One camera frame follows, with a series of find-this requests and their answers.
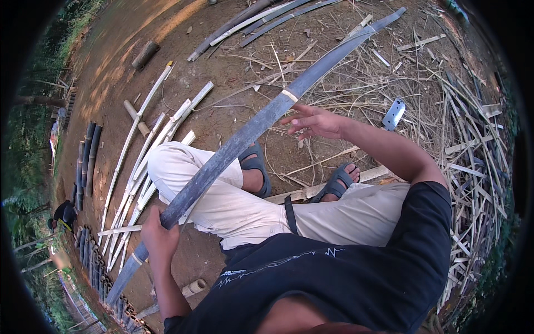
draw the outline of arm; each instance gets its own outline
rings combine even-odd
[[[291,122],[289,134],[304,129],[299,140],[313,135],[344,139],[360,147],[412,185],[421,181],[434,181],[447,187],[433,158],[411,140],[317,107],[297,103],[293,109],[298,113],[283,119],[281,123]]]
[[[176,248],[180,232],[178,224],[169,231],[161,226],[160,212],[157,206],[152,206],[150,215],[143,224],[141,238],[150,255],[150,267],[154,273],[154,285],[162,320],[174,316],[187,316],[191,312],[189,303],[171,273],[171,261]]]

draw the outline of dried leaf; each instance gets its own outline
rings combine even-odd
[[[379,185],[389,184],[389,183],[393,183],[393,182],[398,182],[396,177],[394,177],[394,176],[386,177],[386,178],[380,180]]]

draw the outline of right hand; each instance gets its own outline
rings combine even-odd
[[[161,225],[160,209],[153,205],[148,219],[143,224],[141,239],[150,255],[152,265],[169,266],[180,239],[178,224],[167,230]]]
[[[342,126],[347,123],[348,118],[336,115],[328,110],[300,103],[295,103],[292,109],[296,110],[297,113],[282,119],[280,123],[282,125],[292,124],[287,131],[290,135],[305,129],[299,136],[300,141],[314,135],[330,139],[341,139],[343,137]]]

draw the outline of tree trunk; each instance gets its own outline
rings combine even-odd
[[[41,211],[45,211],[45,210],[48,210],[49,208],[50,208],[50,202],[36,207],[35,209],[27,212],[26,215],[31,215],[32,213],[38,213],[38,212],[41,212]]]
[[[24,258],[28,258],[28,257],[30,257],[30,256],[32,256],[32,255],[37,254],[37,253],[41,253],[42,251],[44,251],[44,250],[46,250],[46,249],[48,249],[48,248],[47,248],[47,247],[43,247],[43,248],[39,248],[39,249],[37,249],[37,250],[34,250],[33,252],[24,255]]]
[[[35,268],[39,268],[40,266],[45,265],[45,264],[47,264],[48,262],[52,262],[52,258],[48,258],[48,259],[46,259],[46,260],[43,260],[43,261],[39,262],[38,264],[36,264],[36,265],[34,265],[34,266],[32,266],[32,267],[24,268],[24,269],[21,270],[20,272],[21,272],[21,273],[26,273],[26,272],[28,272],[28,271],[30,271],[30,270],[34,270]]]
[[[39,240],[36,240],[36,241],[32,241],[32,242],[27,243],[27,244],[23,244],[22,246],[18,246],[17,248],[15,248],[15,249],[13,250],[13,253],[15,253],[15,252],[17,252],[17,251],[20,251],[20,250],[22,250],[22,249],[25,249],[26,247],[33,246],[33,245],[35,245],[35,244],[37,244],[37,243],[41,243],[41,242],[46,241],[46,240],[48,240],[48,239],[51,239],[51,238],[53,238],[53,237],[55,237],[55,235],[47,236],[46,238],[42,238],[42,239],[39,239]]]
[[[19,104],[40,104],[51,105],[55,107],[65,107],[65,100],[48,96],[15,96],[14,105]]]

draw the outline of sandal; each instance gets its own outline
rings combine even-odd
[[[323,198],[323,196],[328,193],[334,194],[338,198],[341,198],[341,196],[347,191],[347,189],[349,189],[350,185],[354,183],[349,174],[345,172],[345,167],[347,167],[349,164],[354,163],[346,162],[345,164],[339,166],[332,174],[324,188],[322,188],[321,191],[319,191],[319,193],[309,201],[309,203],[318,203]],[[347,189],[345,189],[345,187],[339,184],[338,180],[341,180],[347,186]]]
[[[257,157],[245,160],[252,154],[257,155]],[[263,152],[260,143],[255,141],[254,146],[249,146],[246,150],[244,150],[244,152],[239,155],[238,159],[239,163],[241,164],[241,169],[259,169],[263,174],[262,188],[259,192],[253,192],[252,194],[260,198],[269,197],[271,195],[271,181],[269,180],[267,169],[265,168],[265,161],[263,159]]]

